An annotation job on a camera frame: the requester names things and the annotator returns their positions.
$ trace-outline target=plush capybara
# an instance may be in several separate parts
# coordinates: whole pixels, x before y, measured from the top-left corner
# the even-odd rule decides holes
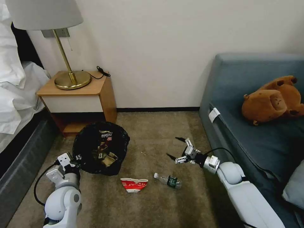
[[[278,90],[281,92],[287,106],[285,116],[299,117],[304,115],[304,105],[301,104],[301,94],[294,87],[297,78],[294,76],[284,76],[273,80],[262,86],[260,90]]]
[[[242,114],[254,125],[276,119],[286,110],[287,106],[278,90],[258,90],[244,95]]]

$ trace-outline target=baseboard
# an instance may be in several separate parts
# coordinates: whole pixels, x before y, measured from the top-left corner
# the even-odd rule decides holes
[[[198,111],[199,107],[117,108],[117,112]]]

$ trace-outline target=green label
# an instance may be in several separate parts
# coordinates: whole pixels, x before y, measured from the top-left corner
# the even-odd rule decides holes
[[[176,184],[177,184],[177,178],[169,176],[167,185],[169,185],[170,187],[175,188]]]

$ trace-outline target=white wall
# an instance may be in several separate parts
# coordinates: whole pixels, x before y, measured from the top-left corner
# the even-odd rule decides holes
[[[75,70],[112,75],[117,106],[199,106],[219,52],[304,51],[303,0],[78,0],[85,22],[62,39]],[[29,35],[45,68],[65,65],[54,39]]]

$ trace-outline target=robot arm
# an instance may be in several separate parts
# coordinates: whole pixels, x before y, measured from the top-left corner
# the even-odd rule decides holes
[[[258,228],[285,227],[256,186],[247,180],[238,164],[232,162],[220,164],[217,157],[209,157],[207,154],[202,154],[199,150],[194,149],[188,138],[177,139],[185,142],[187,146],[182,157],[175,158],[175,163],[181,164],[190,161],[192,164],[199,164],[201,168],[207,169],[213,174],[217,173],[240,219],[244,221],[244,226]]]
[[[55,184],[44,211],[44,228],[76,228],[76,217],[81,210],[79,168],[67,153],[58,157],[60,165],[50,169],[46,176]]]

